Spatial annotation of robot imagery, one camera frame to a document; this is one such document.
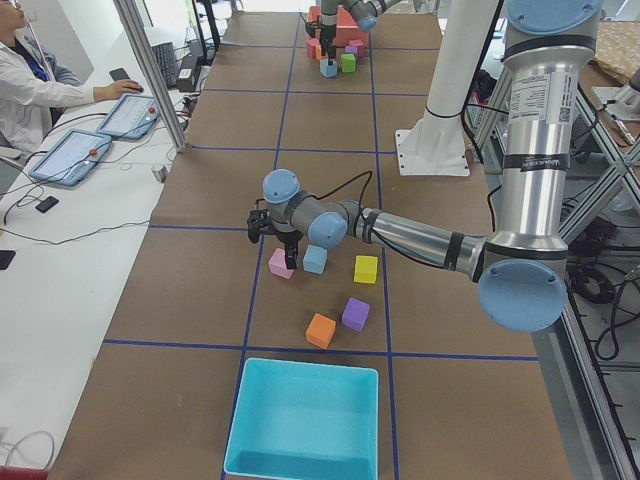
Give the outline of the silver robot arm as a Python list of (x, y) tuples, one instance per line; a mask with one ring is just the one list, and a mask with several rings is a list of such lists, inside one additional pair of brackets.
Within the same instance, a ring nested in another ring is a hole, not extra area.
[(567, 246), (559, 234), (571, 120), (580, 72), (593, 58), (598, 1), (455, 1), (423, 117), (396, 132), (403, 175), (467, 174), (461, 120), (497, 17), (508, 25), (504, 65), (511, 76), (501, 208), (485, 238), (447, 231), (358, 201), (325, 203), (286, 169), (263, 182), (265, 207), (248, 218), (248, 236), (273, 235), (294, 267), (302, 238), (325, 249), (346, 236), (387, 247), (417, 263), (461, 272), (478, 286), (495, 323), (536, 332), (561, 315)]
[(369, 32), (377, 23), (377, 18), (383, 15), (399, 0), (322, 0), (318, 20), (319, 41), (321, 51), (326, 54), (329, 62), (336, 59), (334, 39), (337, 34), (339, 7), (342, 6), (357, 26), (364, 32)]

